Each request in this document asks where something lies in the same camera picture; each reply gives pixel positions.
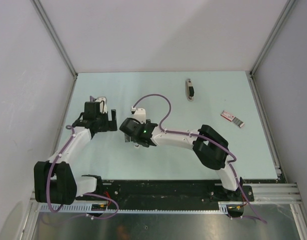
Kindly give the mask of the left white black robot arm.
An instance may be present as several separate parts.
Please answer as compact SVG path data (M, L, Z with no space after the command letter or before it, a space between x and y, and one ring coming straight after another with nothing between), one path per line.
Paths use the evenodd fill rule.
M117 131L116 110L108 110L106 97L91 97L85 102L83 112L66 129L71 134L65 144L33 168L34 195L39 203L70 205L84 194L93 200L104 194L104 187L98 184L100 177L75 176L71 166L95 134Z

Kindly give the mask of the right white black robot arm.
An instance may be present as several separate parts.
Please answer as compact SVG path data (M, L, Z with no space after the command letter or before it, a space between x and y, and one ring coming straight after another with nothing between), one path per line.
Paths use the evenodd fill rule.
M173 146L193 151L203 166L216 171L228 200L235 201L242 195L242 180L233 166L237 157L230 152L227 140L209 125L203 124L192 131L177 131L128 117L119 130L131 142L145 148Z

